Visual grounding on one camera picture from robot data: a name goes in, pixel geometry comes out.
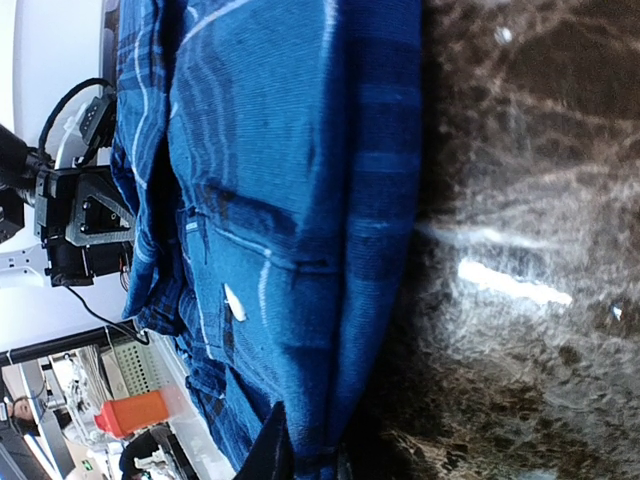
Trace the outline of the dark blue plaid shirt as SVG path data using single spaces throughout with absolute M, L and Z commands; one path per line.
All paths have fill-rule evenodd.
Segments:
M 421 168 L 417 1 L 124 1 L 123 314 L 174 338 L 238 473 L 277 402 L 335 479 L 401 283 Z

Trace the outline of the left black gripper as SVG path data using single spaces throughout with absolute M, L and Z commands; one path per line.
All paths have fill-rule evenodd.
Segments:
M 52 286 L 91 286 L 131 265 L 135 219 L 108 166 L 43 170 L 34 200 L 34 231 Z

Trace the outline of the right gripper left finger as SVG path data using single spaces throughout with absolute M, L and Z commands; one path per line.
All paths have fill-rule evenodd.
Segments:
M 235 480 L 293 480 L 294 454 L 287 428 L 286 411 L 277 402 Z

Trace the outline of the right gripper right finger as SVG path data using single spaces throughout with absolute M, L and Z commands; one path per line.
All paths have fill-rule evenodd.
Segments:
M 353 480 L 353 471 L 350 463 L 349 455 L 345 447 L 338 449 L 336 459 L 336 479 L 337 480 Z

